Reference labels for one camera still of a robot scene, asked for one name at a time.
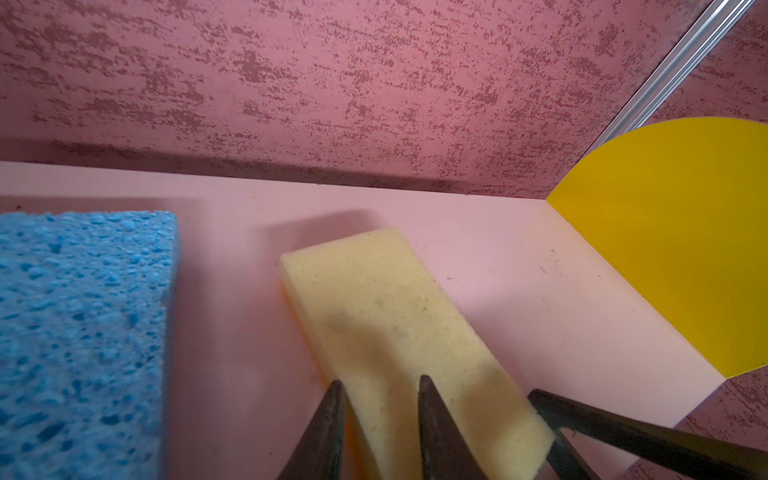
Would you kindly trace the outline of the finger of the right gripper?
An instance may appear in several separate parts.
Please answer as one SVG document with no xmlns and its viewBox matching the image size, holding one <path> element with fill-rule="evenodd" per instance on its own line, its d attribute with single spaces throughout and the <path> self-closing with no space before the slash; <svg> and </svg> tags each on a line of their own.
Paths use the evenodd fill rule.
<svg viewBox="0 0 768 480">
<path fill-rule="evenodd" d="M 562 480 L 600 479 L 560 431 L 555 431 L 555 440 L 547 455 L 547 462 Z"/>
<path fill-rule="evenodd" d="M 692 479 L 765 479 L 767 453 L 676 431 L 535 389 L 528 400 L 553 430 L 578 432 Z"/>
</svg>

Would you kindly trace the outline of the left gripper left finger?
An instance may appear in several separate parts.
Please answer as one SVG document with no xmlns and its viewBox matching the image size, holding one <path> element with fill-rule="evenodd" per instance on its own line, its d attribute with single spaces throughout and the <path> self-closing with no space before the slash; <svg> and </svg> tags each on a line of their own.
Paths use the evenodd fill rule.
<svg viewBox="0 0 768 480">
<path fill-rule="evenodd" d="M 343 383 L 340 380 L 332 381 L 278 479 L 341 478 L 345 435 L 344 402 Z"/>
</svg>

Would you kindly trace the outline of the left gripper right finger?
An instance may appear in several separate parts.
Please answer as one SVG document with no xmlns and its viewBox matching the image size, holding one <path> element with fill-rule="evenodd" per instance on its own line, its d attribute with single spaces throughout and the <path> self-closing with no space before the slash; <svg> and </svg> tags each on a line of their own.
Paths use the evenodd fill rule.
<svg viewBox="0 0 768 480">
<path fill-rule="evenodd" d="M 486 479 L 433 380 L 422 375 L 417 400 L 423 479 Z"/>
</svg>

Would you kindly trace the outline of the yellow sponge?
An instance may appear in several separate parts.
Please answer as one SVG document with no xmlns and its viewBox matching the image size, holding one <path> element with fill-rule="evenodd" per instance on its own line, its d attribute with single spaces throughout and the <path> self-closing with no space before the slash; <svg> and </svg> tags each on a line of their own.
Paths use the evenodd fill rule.
<svg viewBox="0 0 768 480">
<path fill-rule="evenodd" d="M 323 374 L 343 383 L 367 479 L 418 479 L 430 377 L 490 479 L 536 477 L 552 430 L 396 229 L 284 254 L 280 279 Z"/>
</svg>

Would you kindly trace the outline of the blue sponge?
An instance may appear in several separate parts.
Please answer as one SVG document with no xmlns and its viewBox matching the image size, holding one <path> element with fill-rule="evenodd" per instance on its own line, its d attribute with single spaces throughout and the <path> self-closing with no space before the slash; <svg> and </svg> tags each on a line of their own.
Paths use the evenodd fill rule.
<svg viewBox="0 0 768 480">
<path fill-rule="evenodd" d="M 1 218 L 1 475 L 160 479 L 179 259 L 167 211 Z"/>
</svg>

